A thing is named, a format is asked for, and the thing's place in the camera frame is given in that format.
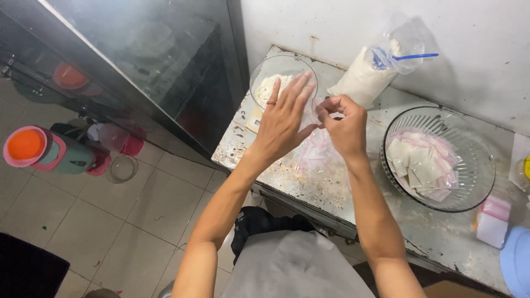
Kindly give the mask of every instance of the gray cloth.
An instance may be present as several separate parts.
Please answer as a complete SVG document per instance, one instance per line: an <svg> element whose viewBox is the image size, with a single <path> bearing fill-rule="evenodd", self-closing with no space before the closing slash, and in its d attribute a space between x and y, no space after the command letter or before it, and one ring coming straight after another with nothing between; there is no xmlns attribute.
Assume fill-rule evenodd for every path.
<svg viewBox="0 0 530 298"><path fill-rule="evenodd" d="M249 237L221 298L374 295L339 249L316 231Z"/></svg>

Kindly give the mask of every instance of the orange lid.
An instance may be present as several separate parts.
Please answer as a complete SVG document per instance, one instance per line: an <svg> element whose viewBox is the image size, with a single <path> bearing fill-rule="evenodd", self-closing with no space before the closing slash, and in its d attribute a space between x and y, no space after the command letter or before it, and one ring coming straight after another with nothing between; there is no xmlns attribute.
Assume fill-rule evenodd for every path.
<svg viewBox="0 0 530 298"><path fill-rule="evenodd" d="M39 156L44 148L43 136L35 130L23 130L14 135L7 145L9 155L15 160L26 160Z"/></svg>
<svg viewBox="0 0 530 298"><path fill-rule="evenodd" d="M59 84L67 88L81 88L89 79L83 74L78 72L72 65L61 62L55 69L54 80Z"/></svg>

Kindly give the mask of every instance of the white powder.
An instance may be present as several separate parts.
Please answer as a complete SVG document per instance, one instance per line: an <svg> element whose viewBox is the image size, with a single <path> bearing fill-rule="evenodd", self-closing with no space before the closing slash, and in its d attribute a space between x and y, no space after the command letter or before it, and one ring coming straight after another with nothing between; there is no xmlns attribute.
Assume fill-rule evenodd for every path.
<svg viewBox="0 0 530 298"><path fill-rule="evenodd" d="M400 47L395 39L390 41L390 46L394 55L399 55ZM371 109L374 107L372 102L385 90L397 72L389 68L382 71L377 69L372 55L365 57L367 50L366 47L362 48L348 71L335 86L328 88L328 92L332 96L346 94L365 109Z"/></svg>
<svg viewBox="0 0 530 298"><path fill-rule="evenodd" d="M269 101L270 96L272 95L272 90L274 89L274 82L276 79L280 78L281 85L280 85L280 91L278 92L278 96L281 94L281 92L287 87L289 82L293 79L292 75L273 75L266 77L261 82L260 86L256 88L254 91L254 98L256 98L256 101L258 104L266 109L267 108L267 101Z"/></svg>

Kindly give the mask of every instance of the glass bowl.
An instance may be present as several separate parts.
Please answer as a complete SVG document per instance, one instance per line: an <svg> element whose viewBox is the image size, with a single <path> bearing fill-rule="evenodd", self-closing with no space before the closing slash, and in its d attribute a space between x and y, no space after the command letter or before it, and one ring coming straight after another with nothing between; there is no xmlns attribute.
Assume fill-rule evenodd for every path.
<svg viewBox="0 0 530 298"><path fill-rule="evenodd" d="M453 167L458 171L458 188L441 201L425 197L408 185L403 187L390 170L386 151L393 133L403 129L419 128L429 135L442 137L456 147L462 159ZM381 162L391 183L404 195L431 209L457 213L479 206L489 195L495 181L495 163L483 138L460 116L436 107L417 107L399 114L388 126L380 150Z"/></svg>
<svg viewBox="0 0 530 298"><path fill-rule="evenodd" d="M315 89L313 90L313 93L309 98L309 100L311 100L315 98L316 92L319 88L315 71L309 66L309 64L305 63L300 58L287 55L269 57L265 59L262 63L260 63L256 67L256 69L254 69L252 75L250 76L250 94L252 95L252 98L254 99L256 105L262 111L265 111L265 108L267 107L267 101L269 99L266 98L260 101L260 99L257 99L257 96L255 95L256 89L259 88L261 82L263 82L265 78L271 77L276 74L295 77L297 74L303 74L306 71L311 71L313 73L313 76L311 77L309 82L315 82L316 84ZM280 87L280 94L283 88L285 87L286 86L283 85Z"/></svg>
<svg viewBox="0 0 530 298"><path fill-rule="evenodd" d="M110 182L120 184L131 180L137 171L138 162L134 157L120 155L110 163L106 176Z"/></svg>

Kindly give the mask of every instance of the black pants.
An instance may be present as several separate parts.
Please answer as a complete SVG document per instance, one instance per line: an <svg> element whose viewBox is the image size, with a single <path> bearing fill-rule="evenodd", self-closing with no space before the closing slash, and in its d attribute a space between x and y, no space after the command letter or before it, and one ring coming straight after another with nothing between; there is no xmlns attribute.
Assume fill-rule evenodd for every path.
<svg viewBox="0 0 530 298"><path fill-rule="evenodd" d="M230 245L235 255L234 265L250 236L284 230L316 231L315 227L305 217L298 214L293 218L288 216L273 217L261 207L246 206L241 208L235 220L234 240Z"/></svg>

